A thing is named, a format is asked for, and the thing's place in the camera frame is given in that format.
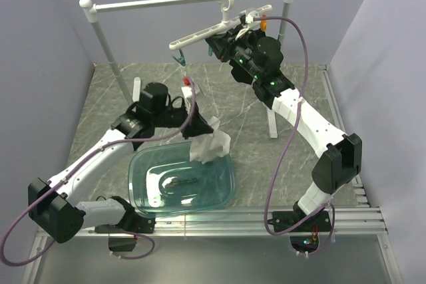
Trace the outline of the white underwear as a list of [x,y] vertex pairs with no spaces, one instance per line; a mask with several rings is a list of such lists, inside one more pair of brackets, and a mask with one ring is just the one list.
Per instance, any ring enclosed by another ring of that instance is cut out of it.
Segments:
[[230,152],[231,137],[220,129],[220,120],[213,116],[208,120],[208,124],[213,128],[213,133],[197,136],[190,143],[191,162],[198,161],[205,164]]

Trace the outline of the white plastic clip hanger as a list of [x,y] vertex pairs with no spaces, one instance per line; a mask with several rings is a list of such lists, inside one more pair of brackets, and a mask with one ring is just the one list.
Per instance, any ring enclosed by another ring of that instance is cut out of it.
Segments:
[[243,11],[241,15],[234,18],[230,18],[229,11],[234,6],[234,0],[220,1],[220,6],[221,6],[220,10],[222,12],[222,20],[220,23],[213,25],[211,27],[208,27],[206,29],[203,29],[201,31],[197,31],[195,33],[187,35],[181,39],[172,41],[171,43],[169,43],[169,46],[168,46],[169,49],[171,51],[177,51],[179,49],[183,49],[184,47],[187,47],[199,41],[205,40],[206,38],[212,35],[215,35],[218,33],[224,33],[229,29],[237,27],[241,25],[240,16],[250,11],[257,10],[260,14],[260,18],[262,18],[262,15],[269,13],[273,9],[271,5],[264,5],[257,9],[249,8]]

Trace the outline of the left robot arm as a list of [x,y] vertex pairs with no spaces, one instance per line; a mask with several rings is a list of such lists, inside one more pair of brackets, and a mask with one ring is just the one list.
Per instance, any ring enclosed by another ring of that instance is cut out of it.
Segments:
[[124,198],[113,196],[101,202],[86,202],[88,192],[118,161],[143,143],[157,141],[156,128],[173,128],[183,138],[211,134],[212,127],[200,115],[196,97],[200,87],[184,78],[180,106],[174,105],[168,87],[147,84],[104,136],[67,169],[28,187],[29,217],[57,243],[73,238],[81,229],[111,225],[119,232],[135,232],[142,218]]

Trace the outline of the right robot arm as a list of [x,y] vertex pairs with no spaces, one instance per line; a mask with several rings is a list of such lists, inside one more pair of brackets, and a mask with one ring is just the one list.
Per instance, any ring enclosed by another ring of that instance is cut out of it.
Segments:
[[327,121],[281,72],[279,40],[258,29],[236,27],[206,39],[211,51],[232,67],[233,78],[252,86],[259,101],[287,120],[312,147],[318,162],[312,184],[294,205],[294,225],[303,231],[316,224],[315,211],[361,171],[362,141]]

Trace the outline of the orange plastic clip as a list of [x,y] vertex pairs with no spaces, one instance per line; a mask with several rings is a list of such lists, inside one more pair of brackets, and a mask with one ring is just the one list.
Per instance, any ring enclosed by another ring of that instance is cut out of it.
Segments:
[[260,30],[262,32],[266,32],[266,29],[267,29],[268,22],[267,22],[267,20],[265,20],[266,17],[267,17],[267,15],[262,15],[263,19],[260,22]]

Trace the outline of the teal transparent plastic basin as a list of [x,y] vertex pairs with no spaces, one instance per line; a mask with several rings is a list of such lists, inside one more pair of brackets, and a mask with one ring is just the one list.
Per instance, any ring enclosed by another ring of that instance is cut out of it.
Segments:
[[142,217],[170,217],[213,210],[234,196],[229,155],[203,164],[189,158],[190,143],[155,146],[137,152],[128,167],[130,204]]

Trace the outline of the silver white clothes rack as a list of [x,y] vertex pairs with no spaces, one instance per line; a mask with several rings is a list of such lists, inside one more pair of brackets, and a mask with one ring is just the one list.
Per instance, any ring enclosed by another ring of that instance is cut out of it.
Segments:
[[[169,43],[201,31],[222,20],[223,0],[141,0],[98,4],[79,0],[79,9],[91,26],[101,50],[115,75],[127,102],[131,92],[118,73],[118,59],[143,58],[155,61],[177,51]],[[234,6],[230,18],[239,16]],[[282,0],[282,14],[287,15],[293,0]]]

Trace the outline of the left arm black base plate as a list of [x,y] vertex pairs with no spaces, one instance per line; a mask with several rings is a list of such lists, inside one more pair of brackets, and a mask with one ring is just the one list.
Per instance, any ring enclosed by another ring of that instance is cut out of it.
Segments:
[[[142,217],[135,215],[128,217],[118,225],[100,225],[95,227],[96,234],[108,235],[108,250],[111,255],[121,259],[141,259],[150,255],[155,248],[154,240],[149,237],[153,234],[156,220],[154,217]],[[138,256],[130,256],[138,243],[150,244],[148,251]]]

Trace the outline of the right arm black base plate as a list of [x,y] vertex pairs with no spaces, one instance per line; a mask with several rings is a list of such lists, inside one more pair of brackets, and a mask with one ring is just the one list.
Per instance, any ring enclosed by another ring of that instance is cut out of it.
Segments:
[[274,211],[268,224],[274,233],[294,233],[290,244],[297,254],[310,255],[319,253],[333,239],[335,227],[335,210],[322,209],[316,215],[307,218],[302,211]]

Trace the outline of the aluminium rail frame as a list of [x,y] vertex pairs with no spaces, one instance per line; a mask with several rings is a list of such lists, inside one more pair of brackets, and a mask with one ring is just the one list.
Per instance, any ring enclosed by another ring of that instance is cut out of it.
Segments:
[[160,217],[152,236],[140,240],[135,261],[108,253],[110,235],[85,229],[54,245],[29,266],[24,283],[401,283],[402,277],[379,208],[370,205],[360,179],[334,198],[333,239],[318,254],[298,255],[286,236],[268,235],[262,222],[270,178],[291,128],[278,121],[278,139],[268,136],[266,109],[252,89],[234,81],[220,63],[121,64],[127,84],[168,85],[180,92],[189,75],[202,87],[200,109],[216,116],[232,139],[235,195],[221,210]]

